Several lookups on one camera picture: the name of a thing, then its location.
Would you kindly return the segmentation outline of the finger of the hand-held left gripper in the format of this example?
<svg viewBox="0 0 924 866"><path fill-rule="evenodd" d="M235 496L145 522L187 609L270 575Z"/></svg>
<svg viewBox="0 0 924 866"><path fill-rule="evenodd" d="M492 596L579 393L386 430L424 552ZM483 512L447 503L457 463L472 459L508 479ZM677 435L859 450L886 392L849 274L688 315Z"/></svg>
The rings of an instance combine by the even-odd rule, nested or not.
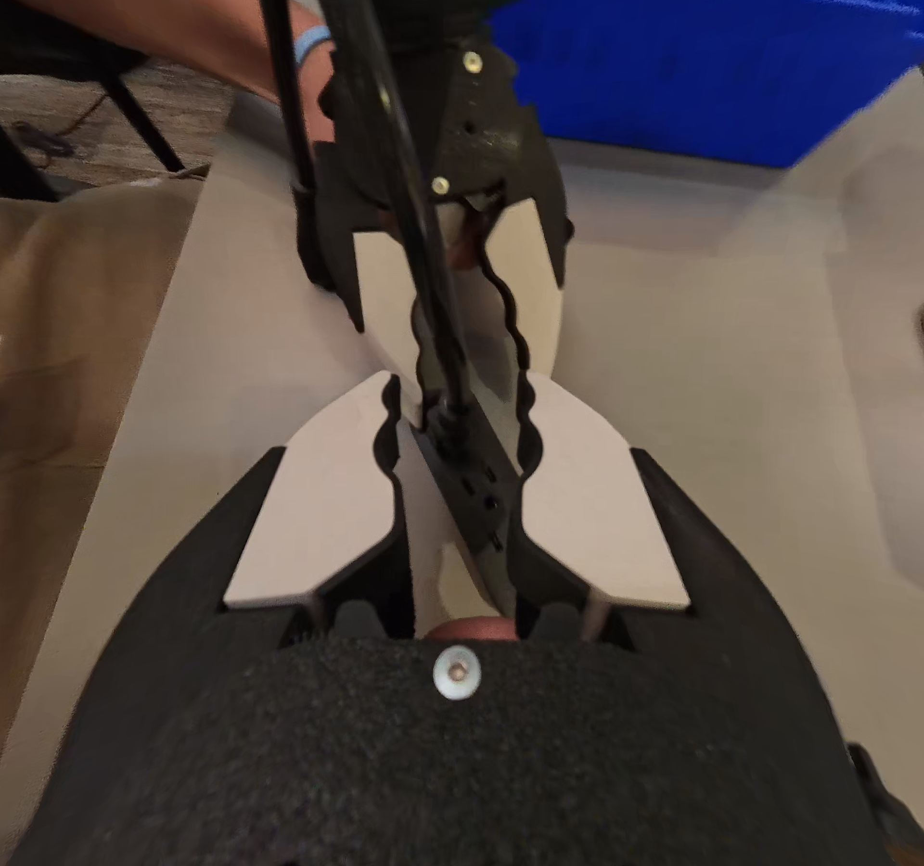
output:
<svg viewBox="0 0 924 866"><path fill-rule="evenodd" d="M355 233L353 246L363 332L383 367L399 378L404 417L423 423L421 344L414 324L418 294L405 251L379 230Z"/></svg>
<svg viewBox="0 0 924 866"><path fill-rule="evenodd" d="M507 206L484 244L487 275L500 292L519 367L552 375L563 316L564 290L533 198Z"/></svg>

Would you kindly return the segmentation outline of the person's tan trousers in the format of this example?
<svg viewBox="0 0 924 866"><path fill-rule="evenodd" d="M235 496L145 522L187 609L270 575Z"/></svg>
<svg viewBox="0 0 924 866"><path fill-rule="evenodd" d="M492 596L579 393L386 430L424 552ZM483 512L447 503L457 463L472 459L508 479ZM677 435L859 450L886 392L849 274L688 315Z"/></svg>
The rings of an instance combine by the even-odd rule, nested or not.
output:
<svg viewBox="0 0 924 866"><path fill-rule="evenodd" d="M1 735L31 670L208 167L1 202Z"/></svg>

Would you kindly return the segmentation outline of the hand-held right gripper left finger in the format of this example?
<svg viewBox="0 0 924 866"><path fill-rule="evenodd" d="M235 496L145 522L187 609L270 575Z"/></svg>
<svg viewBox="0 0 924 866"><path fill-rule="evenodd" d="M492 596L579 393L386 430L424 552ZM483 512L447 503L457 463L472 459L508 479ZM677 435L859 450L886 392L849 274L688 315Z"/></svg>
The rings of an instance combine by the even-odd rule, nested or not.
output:
<svg viewBox="0 0 924 866"><path fill-rule="evenodd" d="M411 600L405 508L395 469L397 375L378 372L288 441L225 590L228 609Z"/></svg>

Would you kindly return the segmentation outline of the black power strip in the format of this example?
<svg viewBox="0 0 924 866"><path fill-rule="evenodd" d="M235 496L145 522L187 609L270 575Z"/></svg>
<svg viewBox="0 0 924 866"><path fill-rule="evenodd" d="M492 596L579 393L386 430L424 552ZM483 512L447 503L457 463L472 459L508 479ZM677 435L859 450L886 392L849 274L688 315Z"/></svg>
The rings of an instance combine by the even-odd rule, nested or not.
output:
<svg viewBox="0 0 924 866"><path fill-rule="evenodd" d="M503 617L513 618L506 538L518 474L491 422L475 400L463 415L433 401L414 437L468 549L480 593Z"/></svg>

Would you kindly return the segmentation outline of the person's right hand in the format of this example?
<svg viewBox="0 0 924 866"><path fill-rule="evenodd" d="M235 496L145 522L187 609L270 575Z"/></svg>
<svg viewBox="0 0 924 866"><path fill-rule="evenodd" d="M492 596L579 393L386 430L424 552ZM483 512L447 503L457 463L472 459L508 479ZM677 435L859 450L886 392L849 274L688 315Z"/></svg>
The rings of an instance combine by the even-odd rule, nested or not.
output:
<svg viewBox="0 0 924 866"><path fill-rule="evenodd" d="M425 636L434 641L518 641L515 623L503 617L450 619Z"/></svg>

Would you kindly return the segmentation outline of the light blue wristband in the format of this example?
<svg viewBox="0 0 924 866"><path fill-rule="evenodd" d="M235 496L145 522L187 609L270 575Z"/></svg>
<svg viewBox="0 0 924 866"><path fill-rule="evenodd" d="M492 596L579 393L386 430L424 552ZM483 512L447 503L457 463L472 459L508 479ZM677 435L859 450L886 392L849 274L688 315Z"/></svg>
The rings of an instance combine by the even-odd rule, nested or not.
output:
<svg viewBox="0 0 924 866"><path fill-rule="evenodd" d="M314 25L304 29L295 37L293 42L295 66L300 70L306 63L308 57L315 52L318 47L331 40L332 35L327 25Z"/></svg>

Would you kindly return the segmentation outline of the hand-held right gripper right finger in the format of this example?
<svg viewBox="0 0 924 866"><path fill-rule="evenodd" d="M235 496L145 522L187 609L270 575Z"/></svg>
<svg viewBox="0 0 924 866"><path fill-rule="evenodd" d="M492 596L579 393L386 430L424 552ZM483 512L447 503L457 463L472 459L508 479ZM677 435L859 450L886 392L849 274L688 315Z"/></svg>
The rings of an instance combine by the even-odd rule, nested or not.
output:
<svg viewBox="0 0 924 866"><path fill-rule="evenodd" d="M633 450L588 404L535 371L518 377L522 474L506 562L515 593L541 608L615 606L684 611L682 581Z"/></svg>

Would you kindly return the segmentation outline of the blue plastic bin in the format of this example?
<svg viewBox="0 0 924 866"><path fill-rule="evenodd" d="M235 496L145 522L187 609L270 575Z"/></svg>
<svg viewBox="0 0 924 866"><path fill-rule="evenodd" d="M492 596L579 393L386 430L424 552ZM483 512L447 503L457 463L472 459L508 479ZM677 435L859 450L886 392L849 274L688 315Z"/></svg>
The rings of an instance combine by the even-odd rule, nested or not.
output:
<svg viewBox="0 0 924 866"><path fill-rule="evenodd" d="M491 19L548 136L792 167L922 63L923 0L520 0Z"/></svg>

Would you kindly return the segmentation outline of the grey desk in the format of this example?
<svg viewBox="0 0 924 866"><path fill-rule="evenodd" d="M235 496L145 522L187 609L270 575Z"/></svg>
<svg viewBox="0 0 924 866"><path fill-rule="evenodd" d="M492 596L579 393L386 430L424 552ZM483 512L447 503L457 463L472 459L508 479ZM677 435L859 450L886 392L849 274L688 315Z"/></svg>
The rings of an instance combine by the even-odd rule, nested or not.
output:
<svg viewBox="0 0 924 866"><path fill-rule="evenodd" d="M156 563L373 370L294 260L283 162L225 144L2 759L2 860ZM768 584L843 732L922 819L922 129L857 119L785 175L560 144L556 380Z"/></svg>

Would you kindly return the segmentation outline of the person's left hand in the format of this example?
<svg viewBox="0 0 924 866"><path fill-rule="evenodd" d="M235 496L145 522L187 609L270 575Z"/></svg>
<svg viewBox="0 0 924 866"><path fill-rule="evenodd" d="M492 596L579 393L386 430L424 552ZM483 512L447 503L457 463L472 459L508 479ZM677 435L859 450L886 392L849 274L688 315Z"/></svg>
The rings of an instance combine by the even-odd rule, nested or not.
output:
<svg viewBox="0 0 924 866"><path fill-rule="evenodd" d="M334 123L320 105L321 93L330 82L332 74L331 53L327 47L311 52L299 72L303 116L311 152L316 144L332 143L335 140Z"/></svg>

